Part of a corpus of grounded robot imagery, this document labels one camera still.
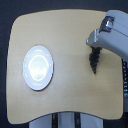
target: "dark background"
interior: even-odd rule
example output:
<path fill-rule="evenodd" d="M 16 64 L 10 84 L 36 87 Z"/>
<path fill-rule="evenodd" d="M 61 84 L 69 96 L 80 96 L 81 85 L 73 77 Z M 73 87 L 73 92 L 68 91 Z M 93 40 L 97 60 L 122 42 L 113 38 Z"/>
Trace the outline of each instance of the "dark background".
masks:
<path fill-rule="evenodd" d="M 0 0 L 0 128 L 28 128 L 29 125 L 11 125 L 7 120 L 6 66 L 11 27 L 23 14 L 55 9 L 122 10 L 128 13 L 127 0 Z M 127 113 L 120 120 L 106 121 L 105 128 L 126 128 Z"/>

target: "wooden table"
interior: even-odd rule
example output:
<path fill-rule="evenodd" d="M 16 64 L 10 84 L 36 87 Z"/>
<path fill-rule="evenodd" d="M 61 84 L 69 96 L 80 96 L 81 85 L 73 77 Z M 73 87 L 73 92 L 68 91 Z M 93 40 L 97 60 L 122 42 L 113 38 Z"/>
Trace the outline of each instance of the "wooden table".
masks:
<path fill-rule="evenodd" d="M 89 65 L 86 38 L 100 26 L 105 12 L 57 10 L 28 14 L 13 24 L 7 61 L 7 115 L 12 124 L 54 112 L 77 111 L 105 119 L 123 113 L 121 59 L 103 49 L 97 75 Z M 23 60 L 35 45 L 46 47 L 54 61 L 53 78 L 42 91 L 23 78 Z"/>

